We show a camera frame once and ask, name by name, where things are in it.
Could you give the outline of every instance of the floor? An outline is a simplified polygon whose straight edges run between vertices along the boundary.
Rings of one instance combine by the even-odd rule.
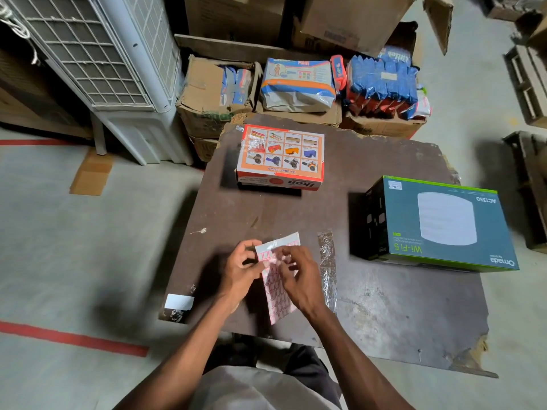
[[[482,276],[490,328],[482,366],[500,379],[373,361],[416,408],[545,408],[547,257],[524,245],[526,220],[500,141],[515,130],[544,134],[525,125],[502,58],[513,28],[484,18],[475,0],[455,0],[443,57],[421,2],[405,19],[417,20],[424,36],[420,80],[433,104],[414,139],[438,144],[462,184],[499,190],[521,270]],[[112,408],[187,330],[157,320],[156,311],[202,172],[116,157],[103,195],[74,196],[68,188],[85,153],[81,145],[0,146],[0,321],[150,352],[140,358],[0,333],[0,408]]]

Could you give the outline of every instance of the white cable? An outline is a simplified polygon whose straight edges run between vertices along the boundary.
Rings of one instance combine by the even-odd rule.
[[[0,21],[7,24],[15,34],[17,34],[21,39],[26,40],[28,44],[30,44],[33,51],[33,58],[31,63],[37,64],[38,53],[36,51],[36,47],[34,47],[34,45],[32,44],[31,33],[28,31],[25,25],[13,15],[13,11],[11,11],[11,9],[2,0],[0,0]]]

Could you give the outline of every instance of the tabletop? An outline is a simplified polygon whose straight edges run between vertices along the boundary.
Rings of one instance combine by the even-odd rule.
[[[162,318],[197,322],[239,241],[266,242],[299,232],[302,245],[319,262],[318,237],[332,231],[335,312],[366,355],[497,377],[480,365],[489,331],[480,274],[370,262],[352,249],[360,242],[362,195],[381,176],[454,184],[439,147],[267,115],[249,115],[245,123],[324,134],[324,183],[318,191],[238,185],[234,169],[242,130],[226,124],[203,175],[165,295],[191,296],[194,303],[184,312],[163,309]],[[254,281],[223,330],[322,346],[298,310],[270,325],[261,279]]]

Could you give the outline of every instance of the wi-fi router box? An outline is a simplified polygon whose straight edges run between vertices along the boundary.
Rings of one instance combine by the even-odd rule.
[[[383,176],[364,199],[366,259],[456,270],[518,270],[494,190]]]

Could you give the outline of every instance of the hand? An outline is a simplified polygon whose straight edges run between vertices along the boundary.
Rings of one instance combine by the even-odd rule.
[[[283,246],[276,252],[285,256],[284,261],[277,262],[283,287],[291,301],[310,319],[326,307],[317,263],[305,246]]]
[[[256,259],[256,253],[253,250],[247,250],[247,248],[261,244],[260,240],[242,241],[228,258],[217,293],[217,301],[227,302],[230,314],[237,309],[241,300],[245,298],[253,281],[260,277],[260,273],[270,265],[266,260],[247,265],[243,264],[247,259]]]

